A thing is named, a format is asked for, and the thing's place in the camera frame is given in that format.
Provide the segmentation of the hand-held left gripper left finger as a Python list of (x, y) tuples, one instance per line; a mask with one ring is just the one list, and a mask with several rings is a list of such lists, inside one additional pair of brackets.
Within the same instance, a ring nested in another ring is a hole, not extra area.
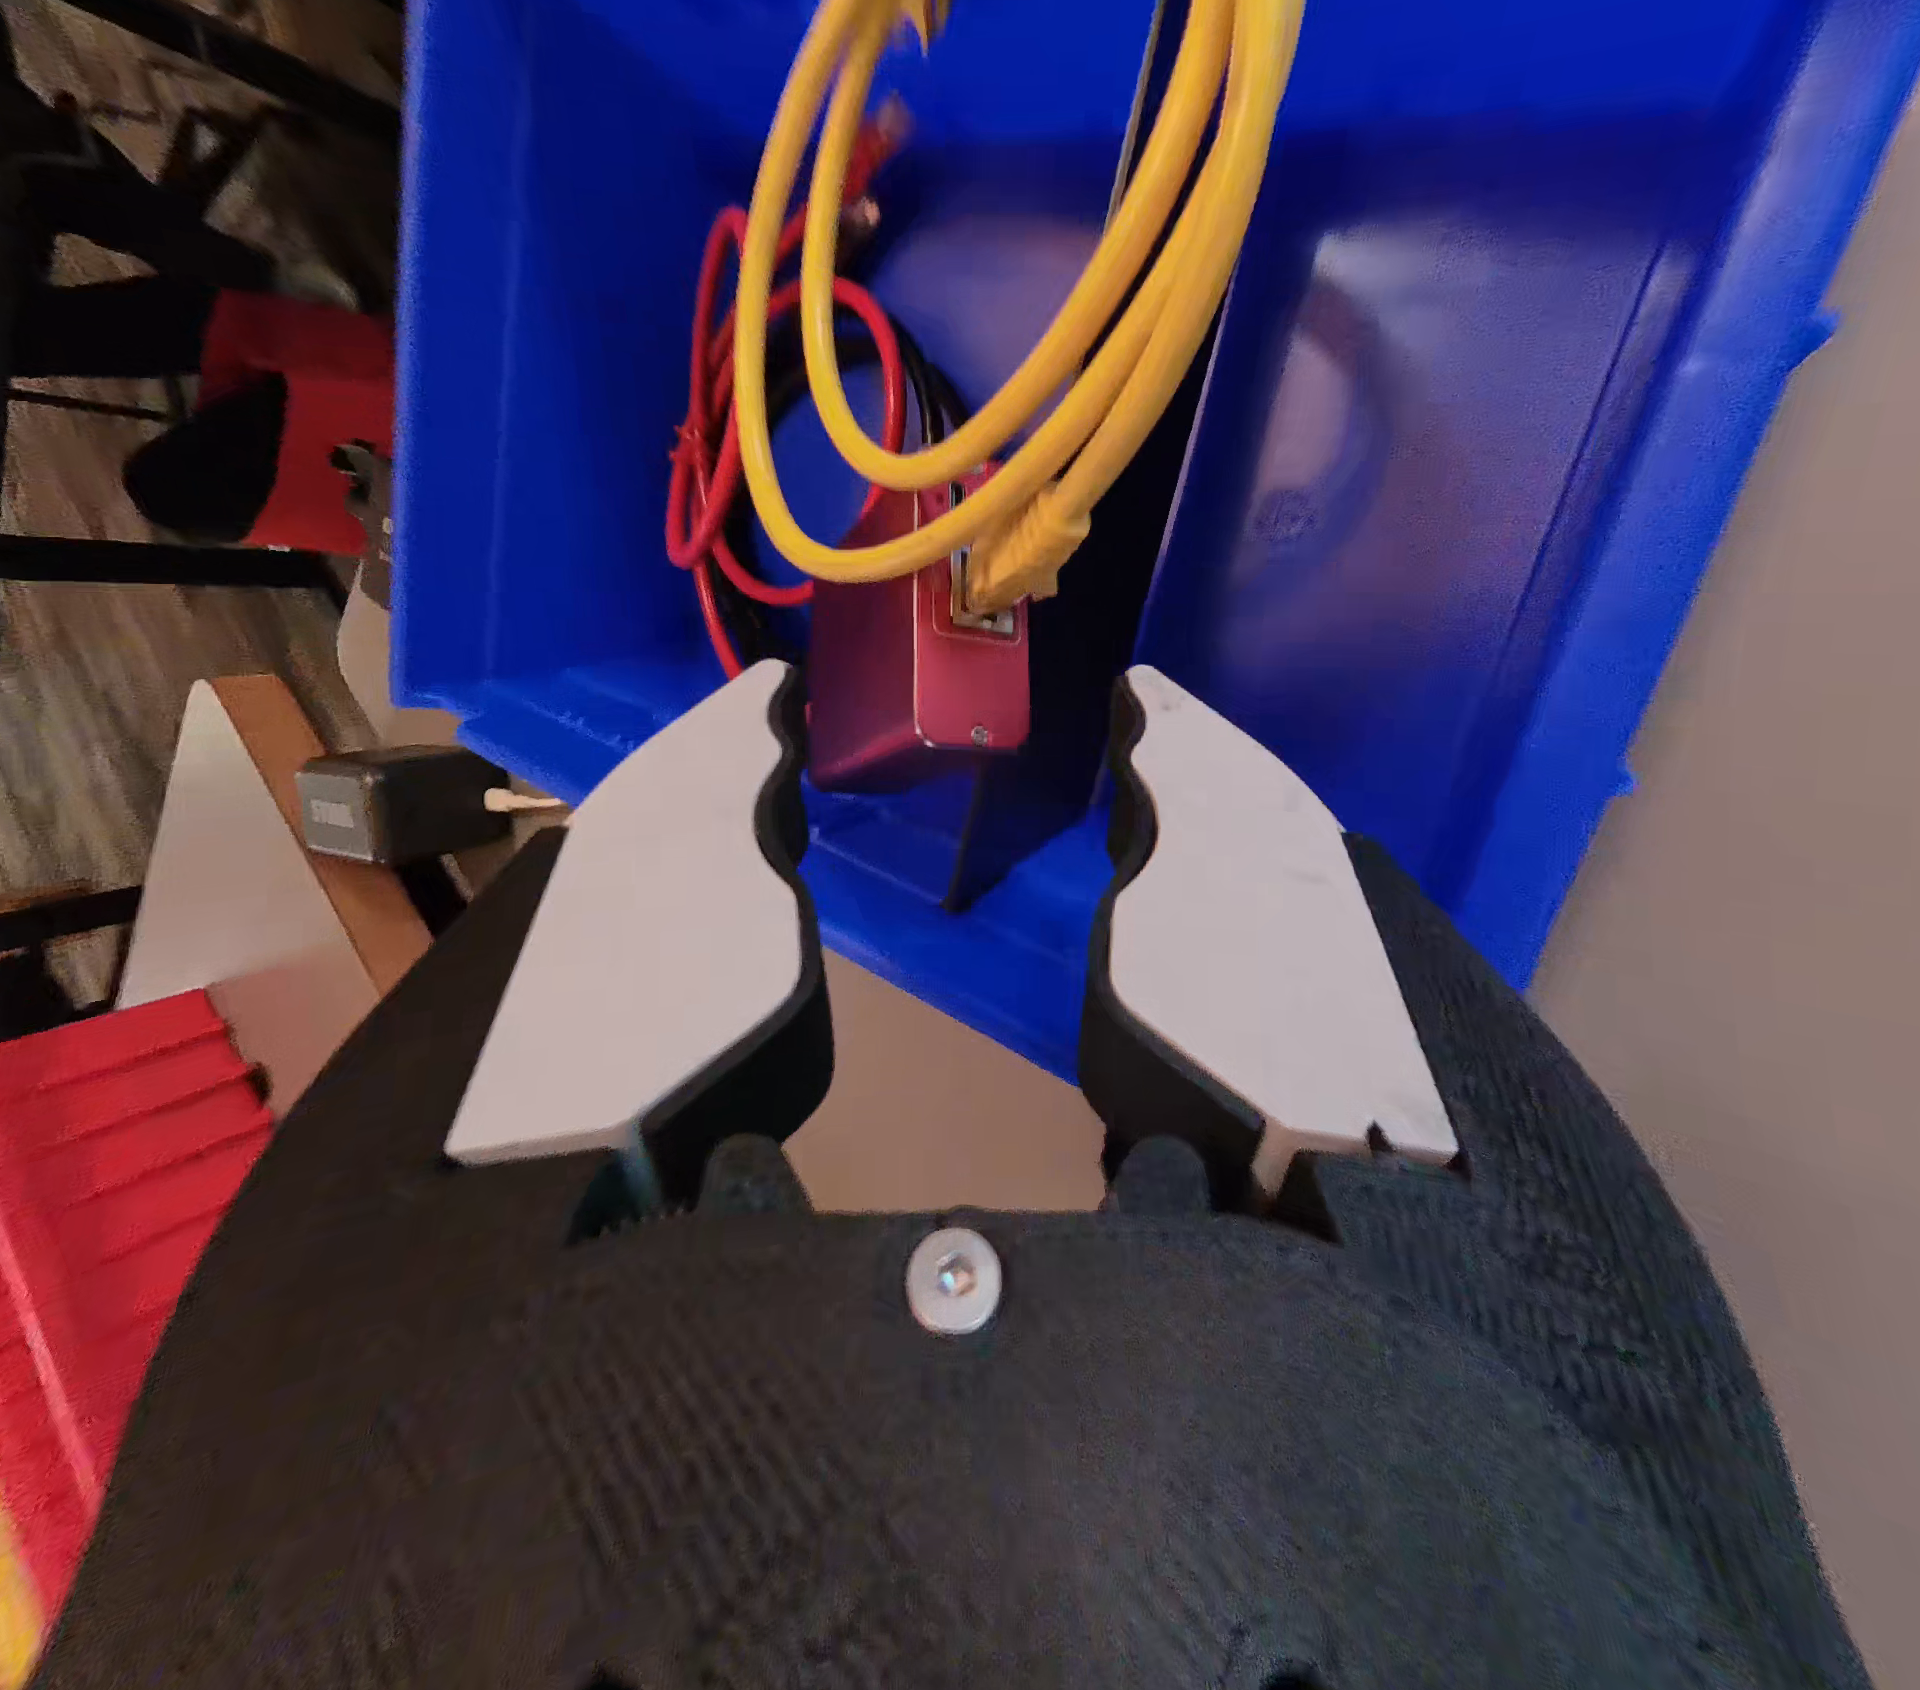
[(804, 883), (807, 703), (767, 657), (572, 809), (445, 1134), (467, 1167), (608, 1153), (705, 1175), (826, 1102), (834, 1022)]

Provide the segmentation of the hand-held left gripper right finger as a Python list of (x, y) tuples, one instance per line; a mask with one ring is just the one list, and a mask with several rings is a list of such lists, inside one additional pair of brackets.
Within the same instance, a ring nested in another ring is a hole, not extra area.
[(1079, 1085), (1110, 1153), (1178, 1140), (1213, 1183), (1281, 1183), (1302, 1153), (1454, 1164), (1337, 814), (1149, 664), (1116, 678), (1108, 776)]

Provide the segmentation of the red ethernet switch box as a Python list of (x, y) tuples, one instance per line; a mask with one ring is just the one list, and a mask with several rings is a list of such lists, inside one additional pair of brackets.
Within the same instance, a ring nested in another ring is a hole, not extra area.
[(832, 793), (917, 787), (1009, 759), (1032, 729), (1031, 604), (971, 604), (971, 550), (876, 581), (812, 581), (809, 777)]

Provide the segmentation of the blue plastic bin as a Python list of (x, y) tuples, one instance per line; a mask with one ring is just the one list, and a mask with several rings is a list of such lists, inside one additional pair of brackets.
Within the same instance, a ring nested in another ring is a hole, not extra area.
[[(719, 686), (663, 550), (715, 212), (816, 0), (411, 0), (393, 691), (578, 800)], [(1135, 664), (1525, 985), (1917, 79), (1917, 0), (1309, 0)], [(1069, 1078), (1092, 807), (811, 793), (847, 958)]]

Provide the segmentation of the grey power adapter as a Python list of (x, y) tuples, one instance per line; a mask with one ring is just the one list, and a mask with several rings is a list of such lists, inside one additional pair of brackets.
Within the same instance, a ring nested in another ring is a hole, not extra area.
[(296, 771), (298, 830), (316, 855), (404, 866), (511, 837), (516, 821), (569, 814), (559, 795), (460, 743), (327, 751)]

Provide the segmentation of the red plastic bin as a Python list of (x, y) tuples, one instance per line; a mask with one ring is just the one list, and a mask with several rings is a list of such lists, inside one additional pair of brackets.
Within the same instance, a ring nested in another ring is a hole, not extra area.
[(4, 1686), (58, 1619), (158, 1339), (273, 1131), (204, 990), (4, 1043)]

